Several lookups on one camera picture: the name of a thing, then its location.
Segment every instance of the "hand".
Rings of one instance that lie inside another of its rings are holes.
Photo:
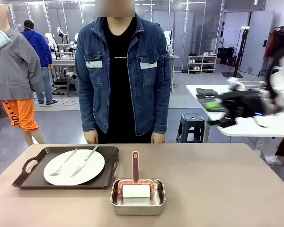
[[[151,135],[151,143],[165,143],[165,134],[153,132]]]
[[[99,143],[98,141],[98,133],[96,130],[94,131],[85,131],[84,137],[87,143]]]

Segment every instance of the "denim jacket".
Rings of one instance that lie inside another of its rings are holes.
[[[97,124],[106,133],[110,56],[102,29],[104,19],[99,17],[80,30],[76,72],[83,131],[95,130]],[[136,135],[150,130],[165,133],[170,94],[170,55],[166,50],[166,38],[157,24],[138,15],[136,19],[136,31],[127,54]]]

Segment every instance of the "black tray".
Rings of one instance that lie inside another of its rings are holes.
[[[218,108],[214,108],[214,109],[209,109],[206,107],[206,103],[209,102],[213,102],[215,97],[213,96],[203,96],[203,95],[196,95],[199,103],[207,110],[207,112],[214,112],[214,113],[218,113],[218,112],[225,112],[226,109],[224,107],[218,107]]]
[[[48,183],[43,176],[45,166],[56,156],[74,150],[93,149],[95,146],[84,147],[46,147],[36,157],[29,159],[22,168],[22,173],[14,181],[13,186],[21,189],[105,189],[114,182],[114,173],[119,163],[119,149],[117,147],[98,147],[99,152],[105,160],[105,166],[101,173],[94,179],[75,186],[57,186]],[[30,173],[26,171],[27,165],[37,161]]]

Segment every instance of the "sneaker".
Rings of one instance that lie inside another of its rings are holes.
[[[282,164],[284,164],[284,157],[276,155],[271,159],[271,161],[273,163],[278,164],[278,165],[282,165]]]
[[[55,103],[57,103],[57,102],[58,102],[57,100],[52,100],[51,103],[47,103],[46,105],[52,105],[52,104],[55,104]]]

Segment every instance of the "person in denim jacket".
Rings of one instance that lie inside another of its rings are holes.
[[[77,41],[85,139],[88,143],[164,143],[170,95],[170,55],[164,33],[132,11],[134,1],[109,1],[110,7],[105,7],[106,1],[104,16],[113,17],[98,17],[84,26]]]

